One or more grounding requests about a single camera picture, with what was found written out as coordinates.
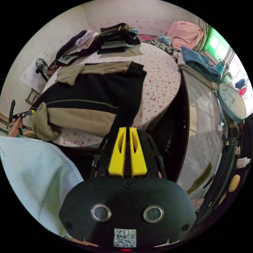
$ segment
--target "light blue cloth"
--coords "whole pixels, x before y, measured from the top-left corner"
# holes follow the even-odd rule
[[[222,82],[220,73],[210,64],[210,60],[207,57],[184,46],[181,47],[181,50],[186,65],[199,72],[210,82],[217,84]]]
[[[129,30],[130,32],[134,32],[135,34],[138,34],[139,30],[138,29],[131,29]]]
[[[163,36],[160,34],[160,36],[156,39],[159,42],[162,42],[164,44],[166,44],[167,46],[170,46],[172,43],[172,39],[167,37],[167,36]]]
[[[0,136],[0,157],[8,181],[27,211],[62,237],[59,211],[69,191],[83,181],[76,166],[55,145],[31,138]]]

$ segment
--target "yellow object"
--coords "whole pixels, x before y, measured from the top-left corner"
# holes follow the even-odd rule
[[[124,177],[125,156],[126,156],[126,134],[127,128],[119,128],[118,136],[115,141],[111,162],[109,166],[109,174]]]
[[[129,134],[132,177],[144,176],[147,174],[148,170],[143,156],[142,147],[140,145],[137,129],[130,127]]]
[[[211,173],[212,167],[213,167],[212,163],[209,162],[207,167],[201,173],[201,175],[198,176],[198,178],[194,180],[192,187],[187,191],[188,194],[191,194],[193,191],[199,188],[207,180],[207,178],[209,177]]]
[[[233,176],[233,178],[232,178],[232,180],[231,180],[231,182],[229,184],[229,187],[228,187],[228,192],[233,192],[237,188],[237,186],[238,186],[238,184],[240,182],[240,179],[241,178],[240,178],[239,175],[234,175]]]
[[[219,201],[219,205],[222,203],[222,201],[226,198],[226,196],[227,196],[227,193],[225,193],[223,196],[222,196],[222,198],[221,198],[221,200]]]

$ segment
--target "bottle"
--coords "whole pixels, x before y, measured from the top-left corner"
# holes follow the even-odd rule
[[[225,64],[226,64],[225,61],[220,59],[220,62],[215,67],[220,75],[222,75],[222,73],[225,69]]]
[[[229,68],[230,68],[229,65],[225,64],[225,68],[224,68],[222,76],[224,76],[227,72],[229,72]]]
[[[245,168],[247,164],[249,163],[250,163],[250,158],[244,157],[244,158],[238,159],[236,168],[237,169]]]

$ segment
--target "green window frame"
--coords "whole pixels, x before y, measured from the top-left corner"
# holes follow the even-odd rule
[[[219,60],[225,58],[229,46],[227,41],[215,29],[211,28],[203,49]]]

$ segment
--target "wall clock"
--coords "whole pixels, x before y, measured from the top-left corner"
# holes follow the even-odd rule
[[[220,84],[217,97],[223,110],[235,122],[242,123],[246,118],[244,101],[238,91],[229,84]]]

